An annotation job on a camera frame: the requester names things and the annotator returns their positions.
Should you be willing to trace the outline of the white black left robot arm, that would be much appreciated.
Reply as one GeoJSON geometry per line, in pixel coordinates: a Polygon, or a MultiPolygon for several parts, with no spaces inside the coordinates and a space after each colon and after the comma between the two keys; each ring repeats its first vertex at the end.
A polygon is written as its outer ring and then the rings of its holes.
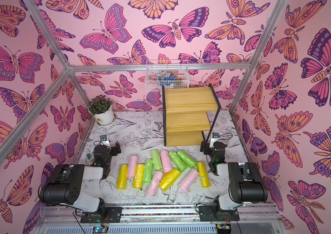
{"type": "Polygon", "coordinates": [[[64,205],[82,212],[80,223],[118,223],[122,207],[107,207],[102,198],[94,197],[82,190],[83,182],[101,181],[110,173],[113,156],[121,153],[118,142],[113,147],[107,144],[95,146],[92,166],[83,164],[59,164],[46,179],[38,192],[42,203],[64,205]]]}

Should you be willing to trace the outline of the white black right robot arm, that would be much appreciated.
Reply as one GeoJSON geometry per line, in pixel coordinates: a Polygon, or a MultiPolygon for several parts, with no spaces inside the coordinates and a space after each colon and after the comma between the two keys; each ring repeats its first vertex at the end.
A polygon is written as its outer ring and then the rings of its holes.
{"type": "Polygon", "coordinates": [[[223,179],[225,193],[216,196],[212,205],[199,205],[196,210],[201,221],[239,221],[238,208],[247,204],[266,202],[268,192],[256,164],[225,162],[227,145],[216,141],[213,146],[203,141],[200,151],[209,156],[210,172],[223,179]]]}

